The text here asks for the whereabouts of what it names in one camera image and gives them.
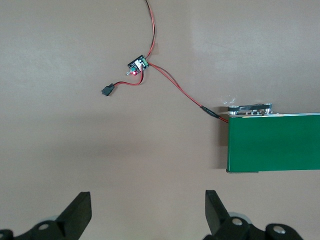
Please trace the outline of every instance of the silver bolt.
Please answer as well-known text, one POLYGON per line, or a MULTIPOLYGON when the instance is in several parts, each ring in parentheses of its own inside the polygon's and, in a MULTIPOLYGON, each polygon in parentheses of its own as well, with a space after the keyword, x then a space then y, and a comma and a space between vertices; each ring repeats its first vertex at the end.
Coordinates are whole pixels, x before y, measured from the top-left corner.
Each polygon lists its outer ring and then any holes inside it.
POLYGON ((232 223, 237 226, 241 226, 243 224, 239 218, 232 219, 232 223))
POLYGON ((281 226, 274 226, 273 230, 278 234, 285 234, 286 233, 286 230, 284 230, 284 228, 281 226))
POLYGON ((49 224, 42 224, 41 226, 38 227, 38 229, 41 231, 41 230, 45 230, 49 227, 49 224))

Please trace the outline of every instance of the green panel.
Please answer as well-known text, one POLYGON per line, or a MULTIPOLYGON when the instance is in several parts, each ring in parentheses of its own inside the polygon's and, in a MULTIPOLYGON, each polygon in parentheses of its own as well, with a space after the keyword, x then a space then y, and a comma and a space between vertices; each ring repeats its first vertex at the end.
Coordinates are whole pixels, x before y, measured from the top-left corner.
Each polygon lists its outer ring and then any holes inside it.
POLYGON ((227 171, 320 169, 320 114, 230 117, 227 171))

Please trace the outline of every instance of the wire connector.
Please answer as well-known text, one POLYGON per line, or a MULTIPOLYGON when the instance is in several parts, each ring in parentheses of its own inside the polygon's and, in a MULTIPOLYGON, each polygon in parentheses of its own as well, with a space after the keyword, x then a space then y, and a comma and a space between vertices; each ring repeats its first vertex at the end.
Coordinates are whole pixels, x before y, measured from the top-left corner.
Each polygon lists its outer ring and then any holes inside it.
POLYGON ((219 119, 220 116, 218 114, 216 114, 215 112, 211 111, 210 109, 206 108, 205 106, 201 106, 200 108, 202 108, 203 111, 205 111, 207 114, 209 114, 210 116, 219 119))
POLYGON ((109 86, 106 86, 104 89, 101 90, 103 95, 109 96, 109 94, 114 90, 115 85, 111 83, 109 86))

